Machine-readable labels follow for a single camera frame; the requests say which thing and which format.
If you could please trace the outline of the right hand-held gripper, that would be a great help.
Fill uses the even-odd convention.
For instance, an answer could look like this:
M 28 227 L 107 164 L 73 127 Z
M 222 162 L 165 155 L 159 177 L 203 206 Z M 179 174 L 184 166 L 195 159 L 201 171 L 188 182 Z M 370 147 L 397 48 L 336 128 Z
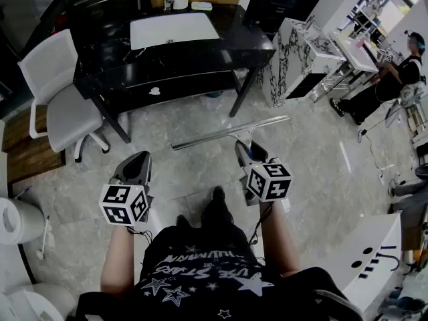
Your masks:
M 235 153 L 243 176 L 239 179 L 246 205 L 287 198 L 293 180 L 291 170 L 270 150 L 253 141 L 235 142 Z

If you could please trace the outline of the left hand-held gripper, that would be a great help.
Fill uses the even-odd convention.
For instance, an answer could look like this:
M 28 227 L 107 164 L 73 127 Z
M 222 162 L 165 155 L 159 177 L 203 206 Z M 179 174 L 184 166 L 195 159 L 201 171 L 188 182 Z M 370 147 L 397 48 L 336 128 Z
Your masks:
M 99 206 L 111 225 L 134 227 L 146 223 L 153 197 L 149 195 L 152 158 L 138 152 L 122 161 L 102 187 Z

